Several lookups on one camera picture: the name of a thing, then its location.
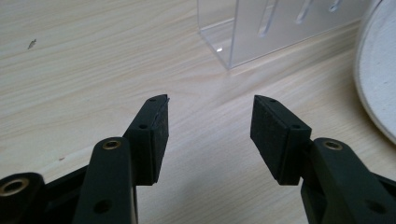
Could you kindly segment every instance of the clear acrylic box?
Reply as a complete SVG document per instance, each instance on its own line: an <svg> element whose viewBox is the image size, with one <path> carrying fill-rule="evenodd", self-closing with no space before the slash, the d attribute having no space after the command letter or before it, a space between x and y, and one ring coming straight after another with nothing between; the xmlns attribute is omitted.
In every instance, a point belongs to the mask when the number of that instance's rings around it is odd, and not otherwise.
<svg viewBox="0 0 396 224"><path fill-rule="evenodd" d="M359 20L370 0L198 0L200 34L227 68Z"/></svg>

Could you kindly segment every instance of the white plate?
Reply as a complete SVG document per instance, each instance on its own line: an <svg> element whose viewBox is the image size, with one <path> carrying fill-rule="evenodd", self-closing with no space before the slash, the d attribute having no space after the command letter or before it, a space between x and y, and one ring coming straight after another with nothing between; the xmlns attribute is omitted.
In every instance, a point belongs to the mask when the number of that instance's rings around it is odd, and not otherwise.
<svg viewBox="0 0 396 224"><path fill-rule="evenodd" d="M362 21L355 81L368 114L396 144L395 0L377 1Z"/></svg>

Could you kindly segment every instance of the round white plate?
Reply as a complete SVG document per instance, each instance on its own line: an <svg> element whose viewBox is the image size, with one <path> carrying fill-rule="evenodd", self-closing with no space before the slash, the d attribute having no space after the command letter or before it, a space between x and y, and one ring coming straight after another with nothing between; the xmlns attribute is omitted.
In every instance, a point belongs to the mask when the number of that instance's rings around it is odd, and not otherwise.
<svg viewBox="0 0 396 224"><path fill-rule="evenodd" d="M362 21L355 81L371 119L396 144L396 0L377 1Z"/></svg>

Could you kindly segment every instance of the tabletop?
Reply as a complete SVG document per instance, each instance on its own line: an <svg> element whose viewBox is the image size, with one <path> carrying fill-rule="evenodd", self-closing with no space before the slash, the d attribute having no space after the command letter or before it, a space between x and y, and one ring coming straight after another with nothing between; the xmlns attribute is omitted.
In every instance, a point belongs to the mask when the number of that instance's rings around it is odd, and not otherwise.
<svg viewBox="0 0 396 224"><path fill-rule="evenodd" d="M355 89L358 29L227 70L199 36L195 0L1 1L0 178L77 170L166 93L169 141L159 182L137 188L140 223L307 223L300 187L279 186L249 138L253 96L395 180L396 147Z"/></svg>

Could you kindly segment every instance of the clear plastic panel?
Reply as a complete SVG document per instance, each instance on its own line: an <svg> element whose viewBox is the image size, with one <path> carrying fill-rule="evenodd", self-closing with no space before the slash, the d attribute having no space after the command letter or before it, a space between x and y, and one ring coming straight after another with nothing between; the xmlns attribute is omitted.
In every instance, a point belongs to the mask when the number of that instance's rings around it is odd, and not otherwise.
<svg viewBox="0 0 396 224"><path fill-rule="evenodd" d="M202 37L232 68L361 18L370 0L198 0Z"/></svg>

